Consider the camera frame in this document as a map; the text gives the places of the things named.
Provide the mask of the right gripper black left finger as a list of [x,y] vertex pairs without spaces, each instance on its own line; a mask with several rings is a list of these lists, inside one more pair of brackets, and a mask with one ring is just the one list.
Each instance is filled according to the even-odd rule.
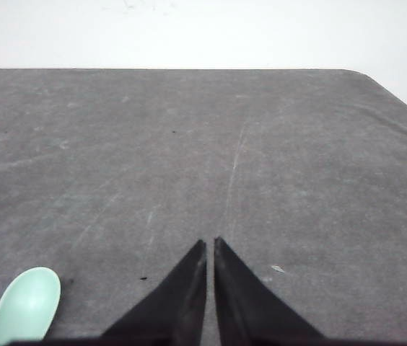
[[206,243],[198,240],[163,281],[101,338],[117,345],[199,345],[206,308]]

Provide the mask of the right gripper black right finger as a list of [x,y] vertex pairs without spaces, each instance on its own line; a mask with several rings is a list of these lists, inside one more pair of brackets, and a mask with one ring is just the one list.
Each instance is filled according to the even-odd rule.
[[222,345],[287,345],[325,339],[272,293],[222,237],[214,240],[214,294]]

